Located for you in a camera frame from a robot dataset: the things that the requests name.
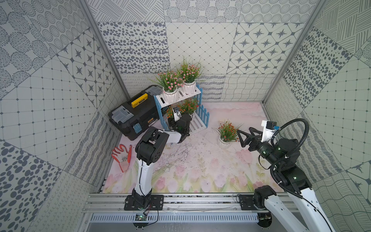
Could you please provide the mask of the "red flower pot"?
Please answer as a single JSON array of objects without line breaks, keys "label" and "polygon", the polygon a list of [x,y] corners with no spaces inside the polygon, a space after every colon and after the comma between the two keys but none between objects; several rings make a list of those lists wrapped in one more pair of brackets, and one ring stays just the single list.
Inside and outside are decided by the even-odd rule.
[{"label": "red flower pot", "polygon": [[196,98],[188,98],[185,99],[180,105],[180,112],[182,115],[190,115],[193,116],[196,110],[199,107],[199,101]]},{"label": "red flower pot", "polygon": [[240,127],[241,125],[234,126],[229,120],[220,122],[216,130],[219,138],[218,145],[222,149],[227,149],[232,145],[232,143],[239,142],[237,131]]}]

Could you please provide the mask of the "pink flower pot back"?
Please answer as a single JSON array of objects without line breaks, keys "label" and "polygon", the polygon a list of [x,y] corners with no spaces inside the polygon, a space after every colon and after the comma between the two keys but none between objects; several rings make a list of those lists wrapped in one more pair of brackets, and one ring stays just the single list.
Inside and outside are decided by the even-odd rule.
[{"label": "pink flower pot back", "polygon": [[183,78],[174,71],[158,73],[156,81],[163,88],[163,98],[167,103],[175,103],[178,98],[178,90],[183,86]]}]

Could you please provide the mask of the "pink flower pot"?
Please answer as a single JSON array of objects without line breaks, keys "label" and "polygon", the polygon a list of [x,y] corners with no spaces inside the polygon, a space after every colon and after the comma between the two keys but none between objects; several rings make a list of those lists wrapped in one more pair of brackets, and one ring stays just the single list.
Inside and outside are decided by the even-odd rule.
[{"label": "pink flower pot", "polygon": [[183,93],[186,95],[193,94],[196,91],[196,80],[202,75],[201,64],[183,58],[180,67],[177,68],[177,73],[179,78],[183,80]]},{"label": "pink flower pot", "polygon": [[156,81],[163,88],[163,98],[167,103],[175,103],[178,98],[178,90],[183,86],[183,78],[174,71],[158,73]]}]

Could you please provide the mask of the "pink flower pot front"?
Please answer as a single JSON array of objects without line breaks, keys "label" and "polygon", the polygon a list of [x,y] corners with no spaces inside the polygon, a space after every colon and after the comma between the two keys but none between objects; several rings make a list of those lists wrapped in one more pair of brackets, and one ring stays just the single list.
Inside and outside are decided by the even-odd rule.
[{"label": "pink flower pot front", "polygon": [[196,80],[202,75],[201,64],[183,58],[180,67],[177,68],[177,73],[179,78],[183,80],[183,93],[186,95],[193,94],[196,91]]}]

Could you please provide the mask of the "orange flower pot front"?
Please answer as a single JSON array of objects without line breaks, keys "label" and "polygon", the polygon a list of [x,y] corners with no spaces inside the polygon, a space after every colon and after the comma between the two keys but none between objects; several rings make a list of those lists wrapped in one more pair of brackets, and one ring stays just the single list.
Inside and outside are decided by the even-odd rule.
[{"label": "orange flower pot front", "polygon": [[166,111],[166,114],[167,114],[167,119],[168,119],[168,122],[171,123],[171,122],[175,122],[175,119],[174,119],[174,110],[173,110],[173,107],[172,106],[169,106],[167,111]]}]

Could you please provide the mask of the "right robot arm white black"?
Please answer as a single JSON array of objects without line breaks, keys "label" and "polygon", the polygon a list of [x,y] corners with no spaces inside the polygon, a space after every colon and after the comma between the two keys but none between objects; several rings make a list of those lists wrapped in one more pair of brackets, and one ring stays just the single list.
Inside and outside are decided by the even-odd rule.
[{"label": "right robot arm white black", "polygon": [[269,127],[265,131],[254,128],[250,128],[250,132],[237,130],[237,135],[242,147],[248,146],[249,151],[257,151],[270,163],[271,177],[291,198],[305,223],[300,222],[270,186],[255,189],[254,204],[256,208],[267,209],[272,213],[288,232],[333,232],[335,229],[320,206],[311,182],[296,165],[300,148],[309,133],[307,122],[303,123],[304,133],[300,140],[282,138],[275,145],[264,141],[268,132],[272,136],[277,135],[275,127]]}]

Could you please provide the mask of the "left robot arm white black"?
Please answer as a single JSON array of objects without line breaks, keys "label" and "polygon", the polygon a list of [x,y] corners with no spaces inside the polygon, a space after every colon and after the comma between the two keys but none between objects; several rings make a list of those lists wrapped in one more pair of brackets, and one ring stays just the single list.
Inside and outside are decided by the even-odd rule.
[{"label": "left robot arm white black", "polygon": [[182,143],[190,133],[191,116],[182,115],[175,122],[175,130],[160,130],[150,127],[135,148],[139,170],[132,197],[139,208],[148,208],[152,193],[152,175],[156,163],[167,144]]}]

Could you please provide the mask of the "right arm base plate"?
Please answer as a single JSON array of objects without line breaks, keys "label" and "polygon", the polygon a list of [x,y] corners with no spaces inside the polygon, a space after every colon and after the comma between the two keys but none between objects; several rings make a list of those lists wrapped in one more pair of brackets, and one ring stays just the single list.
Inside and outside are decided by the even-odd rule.
[{"label": "right arm base plate", "polygon": [[236,200],[239,203],[242,211],[247,210],[260,210],[257,206],[255,195],[251,194],[238,194]]}]

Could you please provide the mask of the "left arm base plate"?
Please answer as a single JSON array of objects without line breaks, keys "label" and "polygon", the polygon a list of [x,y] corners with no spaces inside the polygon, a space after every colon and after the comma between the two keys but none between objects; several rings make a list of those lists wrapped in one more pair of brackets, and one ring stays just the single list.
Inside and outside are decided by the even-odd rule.
[{"label": "left arm base plate", "polygon": [[151,210],[161,211],[163,209],[164,195],[151,195],[147,206],[142,206],[134,200],[134,196],[129,195],[125,199],[125,211],[141,211],[150,208]]}]

